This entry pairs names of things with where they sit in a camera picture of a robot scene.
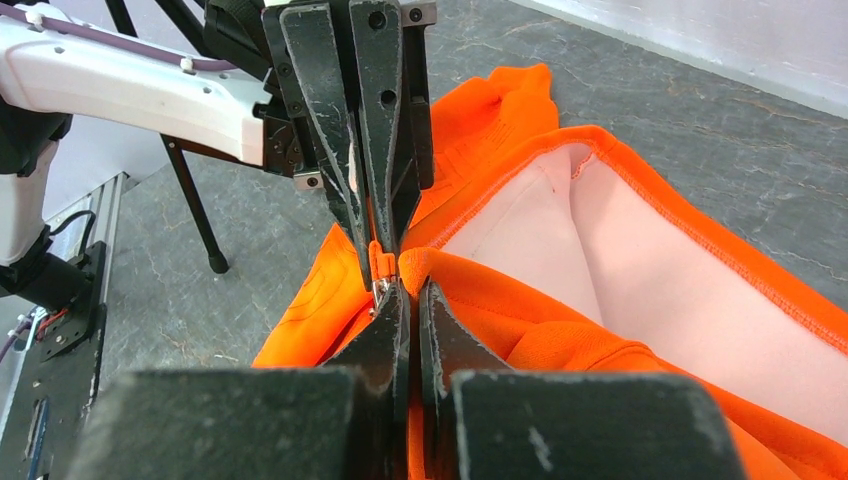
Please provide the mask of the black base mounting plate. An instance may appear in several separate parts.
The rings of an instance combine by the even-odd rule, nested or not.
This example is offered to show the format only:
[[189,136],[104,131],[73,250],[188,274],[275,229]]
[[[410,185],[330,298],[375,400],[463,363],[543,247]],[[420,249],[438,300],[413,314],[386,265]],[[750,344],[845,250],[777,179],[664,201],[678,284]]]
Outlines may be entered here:
[[94,243],[76,261],[91,284],[25,356],[5,417],[3,479],[63,479],[97,398],[107,319],[107,244]]

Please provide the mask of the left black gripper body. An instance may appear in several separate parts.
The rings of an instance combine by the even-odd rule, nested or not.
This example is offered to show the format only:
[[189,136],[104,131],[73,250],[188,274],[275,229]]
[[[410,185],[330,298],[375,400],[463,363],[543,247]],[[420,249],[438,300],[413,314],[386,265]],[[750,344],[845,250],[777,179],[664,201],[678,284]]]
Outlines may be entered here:
[[[361,92],[349,4],[352,1],[209,1],[203,38],[214,54],[258,78],[272,96],[256,108],[265,127],[264,167],[304,189],[324,188],[319,162],[326,158],[305,105],[282,33],[280,15],[293,3],[328,3],[354,118],[363,187],[367,187],[361,135]],[[396,1],[401,20],[401,88],[393,193],[425,190],[434,182],[425,31],[437,20],[432,1]]]

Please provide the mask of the orange jacket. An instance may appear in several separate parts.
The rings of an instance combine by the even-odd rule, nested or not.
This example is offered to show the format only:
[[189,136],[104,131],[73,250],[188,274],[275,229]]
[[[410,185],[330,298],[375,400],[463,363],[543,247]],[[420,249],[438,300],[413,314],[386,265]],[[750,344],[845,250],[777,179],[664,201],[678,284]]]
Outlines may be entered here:
[[560,127],[550,70],[502,66],[433,107],[435,180],[397,254],[339,226],[254,360],[316,367],[437,283],[518,371],[679,374],[720,408],[750,479],[847,475],[847,315],[691,205],[627,144]]

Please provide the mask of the black perforated music stand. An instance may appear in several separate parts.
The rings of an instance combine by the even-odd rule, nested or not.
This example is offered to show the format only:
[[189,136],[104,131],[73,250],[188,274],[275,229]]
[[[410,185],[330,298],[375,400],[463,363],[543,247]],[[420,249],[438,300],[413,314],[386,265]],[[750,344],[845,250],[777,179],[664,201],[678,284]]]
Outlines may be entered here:
[[[214,57],[214,54],[207,47],[203,39],[203,27],[200,20],[184,1],[156,0],[155,3],[200,55]],[[138,36],[128,7],[123,0],[105,0],[105,5],[119,33],[132,37]],[[161,140],[206,250],[209,266],[214,273],[224,274],[229,270],[229,264],[219,247],[209,222],[200,194],[187,164],[184,150],[175,137],[161,135]]]

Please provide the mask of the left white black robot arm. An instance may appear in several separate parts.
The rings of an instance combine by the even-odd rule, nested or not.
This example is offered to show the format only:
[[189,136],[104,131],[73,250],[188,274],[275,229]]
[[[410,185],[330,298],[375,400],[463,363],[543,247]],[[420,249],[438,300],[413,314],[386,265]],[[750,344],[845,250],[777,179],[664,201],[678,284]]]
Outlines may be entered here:
[[94,276],[49,253],[46,173],[74,116],[156,132],[195,151],[324,191],[376,302],[434,181],[424,33],[432,1],[208,1],[164,11],[192,56],[67,17],[1,5],[1,292],[49,310]]

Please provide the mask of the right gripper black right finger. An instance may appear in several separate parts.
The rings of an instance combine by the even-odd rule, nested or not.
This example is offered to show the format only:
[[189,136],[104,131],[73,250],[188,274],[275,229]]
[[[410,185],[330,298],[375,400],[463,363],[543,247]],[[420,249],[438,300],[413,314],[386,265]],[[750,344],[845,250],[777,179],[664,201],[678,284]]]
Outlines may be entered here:
[[434,479],[742,479],[716,403],[659,373],[554,373],[508,366],[420,292],[424,465]]

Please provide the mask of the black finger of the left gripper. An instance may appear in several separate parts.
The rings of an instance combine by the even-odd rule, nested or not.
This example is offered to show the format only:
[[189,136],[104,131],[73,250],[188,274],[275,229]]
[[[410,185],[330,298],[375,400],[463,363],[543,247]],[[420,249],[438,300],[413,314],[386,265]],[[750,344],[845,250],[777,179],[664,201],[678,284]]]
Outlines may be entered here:
[[310,119],[326,158],[319,162],[331,212],[354,247],[360,283],[371,289],[369,224],[354,118],[328,3],[293,3],[280,24]]
[[376,240],[397,250],[391,186],[401,88],[401,20],[396,1],[349,4],[361,92],[360,125]]

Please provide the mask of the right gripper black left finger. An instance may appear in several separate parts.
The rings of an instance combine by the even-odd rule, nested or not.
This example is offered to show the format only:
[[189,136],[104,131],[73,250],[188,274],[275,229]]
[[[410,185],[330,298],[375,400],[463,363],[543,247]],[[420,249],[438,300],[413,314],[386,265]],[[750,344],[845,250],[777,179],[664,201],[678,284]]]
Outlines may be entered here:
[[72,479],[404,479],[410,302],[314,368],[150,370],[97,401]]

